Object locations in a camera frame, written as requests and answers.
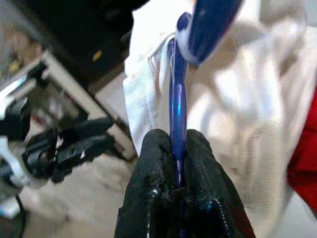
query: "black cable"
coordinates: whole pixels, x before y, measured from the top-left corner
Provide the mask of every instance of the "black cable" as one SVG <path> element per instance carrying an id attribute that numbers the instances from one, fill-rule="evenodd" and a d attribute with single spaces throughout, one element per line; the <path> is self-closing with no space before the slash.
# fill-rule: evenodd
<path id="1" fill-rule="evenodd" d="M 25 230 L 25 224 L 26 224 L 26 213 L 23 207 L 23 204 L 21 202 L 21 199 L 19 197 L 19 195 L 16 195 L 16 201 L 19 204 L 19 208 L 20 208 L 20 213 L 21 213 L 21 218 L 22 218 L 22 225 L 21 225 L 21 231 L 20 231 L 20 235 L 19 238 L 23 238 L 23 234 L 24 234 L 24 230 Z"/>

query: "white cloth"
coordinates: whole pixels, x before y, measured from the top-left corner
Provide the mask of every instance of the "white cloth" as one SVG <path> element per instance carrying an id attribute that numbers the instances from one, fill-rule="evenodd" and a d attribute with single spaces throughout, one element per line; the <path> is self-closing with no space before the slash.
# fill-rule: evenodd
<path id="1" fill-rule="evenodd" d="M 167 43 L 191 9 L 188 0 L 151 0 L 133 13 L 123 86 L 138 153 L 149 130 L 169 131 Z M 247 0 L 213 57 L 188 69 L 187 127 L 211 143 L 258 238 L 285 210 L 285 170 L 316 86 L 316 40 L 298 1 Z"/>

